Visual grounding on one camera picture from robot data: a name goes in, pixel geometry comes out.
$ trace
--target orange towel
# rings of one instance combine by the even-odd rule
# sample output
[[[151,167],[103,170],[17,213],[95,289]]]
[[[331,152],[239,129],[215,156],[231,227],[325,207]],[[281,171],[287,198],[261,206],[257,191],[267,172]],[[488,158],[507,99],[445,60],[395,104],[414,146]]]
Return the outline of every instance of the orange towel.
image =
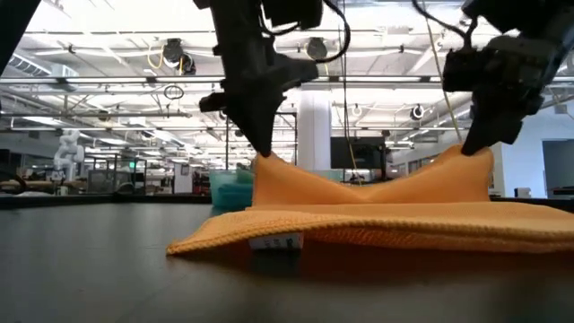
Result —
[[[551,252],[574,249],[574,215],[489,201],[489,149],[460,146],[409,177],[370,187],[323,179],[279,158],[257,159],[254,206],[212,218],[168,254],[286,232],[305,240],[395,249]]]

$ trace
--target dark table surface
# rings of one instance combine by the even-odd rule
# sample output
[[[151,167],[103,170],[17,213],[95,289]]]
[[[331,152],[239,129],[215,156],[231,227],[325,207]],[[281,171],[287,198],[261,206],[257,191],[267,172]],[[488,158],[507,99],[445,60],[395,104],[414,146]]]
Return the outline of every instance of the dark table surface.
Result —
[[[258,270],[165,256],[211,215],[168,204],[0,211],[0,322],[574,322],[570,254],[343,246],[321,259],[324,275],[277,255],[255,256]],[[387,263],[353,271],[359,254],[355,264]]]

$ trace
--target fabric label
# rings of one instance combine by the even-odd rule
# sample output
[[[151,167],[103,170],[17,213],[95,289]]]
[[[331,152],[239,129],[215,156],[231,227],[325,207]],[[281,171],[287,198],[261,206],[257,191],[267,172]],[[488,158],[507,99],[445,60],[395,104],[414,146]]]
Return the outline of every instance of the fabric label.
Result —
[[[260,249],[302,249],[303,233],[283,233],[265,237],[249,239],[249,246],[253,250]]]

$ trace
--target white pillar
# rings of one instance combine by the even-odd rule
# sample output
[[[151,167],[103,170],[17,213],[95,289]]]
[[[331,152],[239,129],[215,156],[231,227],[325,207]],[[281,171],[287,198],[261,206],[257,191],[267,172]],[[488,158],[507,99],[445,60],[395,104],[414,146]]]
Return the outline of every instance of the white pillar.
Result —
[[[331,169],[331,100],[327,91],[303,91],[299,115],[297,165],[304,170]]]

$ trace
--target white ceiling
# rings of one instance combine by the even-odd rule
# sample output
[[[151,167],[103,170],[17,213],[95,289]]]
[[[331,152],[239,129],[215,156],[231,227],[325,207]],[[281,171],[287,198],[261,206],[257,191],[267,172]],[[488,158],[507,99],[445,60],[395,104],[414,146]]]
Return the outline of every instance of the white ceiling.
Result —
[[[460,2],[427,1],[429,11],[441,20],[458,24],[463,17],[459,10]],[[372,5],[353,5],[349,1],[346,18],[353,30],[351,47],[348,52],[347,74],[350,75],[437,75],[437,67],[431,53],[430,35],[425,20],[411,7],[410,2],[385,2]],[[304,48],[309,37],[323,37],[332,51],[337,50],[340,27],[338,17],[325,8],[321,26],[314,31],[295,31],[279,37],[277,51],[292,57],[305,58],[298,53]],[[462,46],[462,40],[449,31],[431,24],[432,37],[439,45],[439,64],[450,48]],[[486,22],[480,22],[474,32],[473,42],[484,46],[498,33]],[[54,63],[67,65],[80,76],[128,76],[128,75],[174,75],[176,72],[165,65],[153,69],[148,64],[148,50],[156,50],[168,38],[183,39],[183,46],[197,65],[197,74],[223,75],[221,61],[211,55],[211,47],[216,44],[213,22],[209,10],[197,10],[192,0],[44,0],[30,22],[27,33],[22,38],[17,53],[31,61],[50,69]],[[406,51],[399,54],[397,48],[403,45]],[[72,46],[76,54],[66,50]],[[151,55],[157,64],[159,55]],[[335,61],[328,66],[319,66],[319,72],[340,74],[341,62]],[[4,76],[22,77],[12,68],[4,71]],[[19,87],[17,90],[35,91],[43,87]],[[211,89],[209,86],[196,86],[196,93],[188,93],[181,100],[170,102],[157,92],[165,111],[170,103],[172,111],[180,109],[191,118],[146,118],[146,127],[193,127],[221,126],[224,121],[213,114],[200,114],[197,103]],[[340,126],[337,115],[342,116],[343,90],[334,88],[330,94],[333,103],[333,125]],[[300,91],[289,91],[288,99],[282,105],[283,111],[297,110]],[[40,100],[63,107],[63,97],[39,96]],[[83,96],[70,96],[69,100],[78,102]],[[455,108],[467,108],[468,95],[451,94]],[[160,112],[158,103],[151,95],[98,95],[88,97],[78,104],[74,112],[115,108],[120,112]],[[439,88],[413,89],[395,87],[393,89],[349,89],[347,101],[350,108],[352,125],[361,126],[403,126],[412,125],[410,110],[415,104],[422,104],[432,113],[421,121],[421,125],[441,118],[445,113],[443,93]],[[102,123],[95,119],[76,119],[94,127],[113,127],[119,124],[118,118]],[[276,120],[276,125],[284,121]],[[223,132],[217,132],[224,138]],[[123,135],[128,141],[137,141],[133,134]],[[213,135],[205,132],[178,132],[173,134],[184,143],[192,145],[221,145]],[[359,132],[358,135],[378,135],[373,132]],[[245,138],[233,136],[232,141],[245,141]],[[276,141],[293,141],[292,131],[276,131]]]

